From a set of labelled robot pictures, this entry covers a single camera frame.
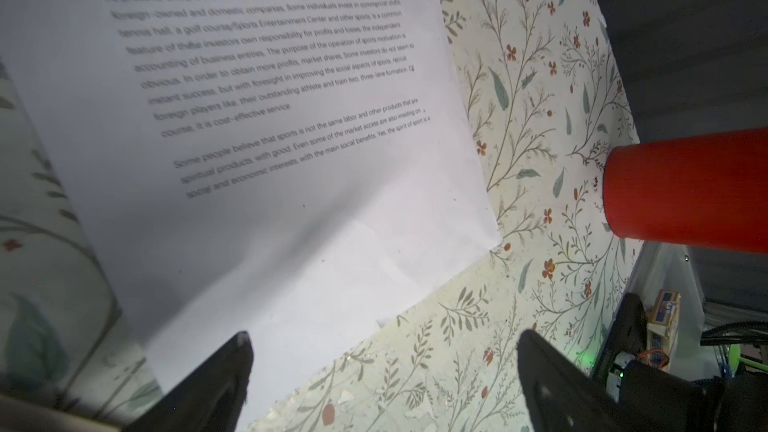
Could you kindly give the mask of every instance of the paper sheet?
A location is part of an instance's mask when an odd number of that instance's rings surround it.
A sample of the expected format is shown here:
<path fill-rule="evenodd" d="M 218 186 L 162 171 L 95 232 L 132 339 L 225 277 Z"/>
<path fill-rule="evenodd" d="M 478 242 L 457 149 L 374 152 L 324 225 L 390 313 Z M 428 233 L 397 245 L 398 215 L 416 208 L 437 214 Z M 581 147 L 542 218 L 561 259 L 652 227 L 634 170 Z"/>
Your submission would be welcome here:
<path fill-rule="evenodd" d="M 245 329 L 242 428 L 498 244 L 439 14 L 5 0 L 2 57 L 164 390 Z"/>

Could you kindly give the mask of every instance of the black cable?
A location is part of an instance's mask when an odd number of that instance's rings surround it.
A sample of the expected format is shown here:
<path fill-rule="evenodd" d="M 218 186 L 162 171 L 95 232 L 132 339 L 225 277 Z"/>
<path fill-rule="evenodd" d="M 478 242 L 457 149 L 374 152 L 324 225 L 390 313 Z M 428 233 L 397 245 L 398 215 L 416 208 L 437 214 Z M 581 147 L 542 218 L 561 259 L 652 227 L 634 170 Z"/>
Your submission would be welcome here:
<path fill-rule="evenodd" d="M 711 379 L 700 379 L 700 380 L 694 380 L 691 382 L 692 385 L 695 385 L 696 387 L 701 387 L 703 389 L 706 389 L 707 387 L 711 386 L 712 384 L 716 384 L 718 382 L 722 382 L 723 379 L 719 377 L 712 377 Z"/>
<path fill-rule="evenodd" d="M 768 336 L 765 335 L 726 335 L 723 337 L 702 337 L 699 342 L 702 346 L 728 345 L 728 344 L 758 344 L 768 345 Z"/>
<path fill-rule="evenodd" d="M 716 337 L 723 335 L 727 332 L 744 331 L 744 330 L 757 330 L 768 332 L 768 322 L 732 322 L 730 324 L 723 324 L 715 328 L 711 328 L 708 331 L 701 333 L 701 337 Z"/>

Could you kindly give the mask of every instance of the floral tablecloth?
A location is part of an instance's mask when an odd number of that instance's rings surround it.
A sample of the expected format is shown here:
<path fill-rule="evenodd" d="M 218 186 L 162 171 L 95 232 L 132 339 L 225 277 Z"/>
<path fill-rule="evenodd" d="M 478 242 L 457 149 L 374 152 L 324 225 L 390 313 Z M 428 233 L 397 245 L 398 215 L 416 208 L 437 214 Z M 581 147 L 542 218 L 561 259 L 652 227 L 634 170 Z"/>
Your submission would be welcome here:
<path fill-rule="evenodd" d="M 638 138 L 597 0 L 439 3 L 504 242 L 252 430 L 528 430 L 520 332 L 584 370 L 604 340 L 640 243 L 602 169 Z M 131 421 L 160 389 L 2 68 L 0 178 L 0 390 Z"/>

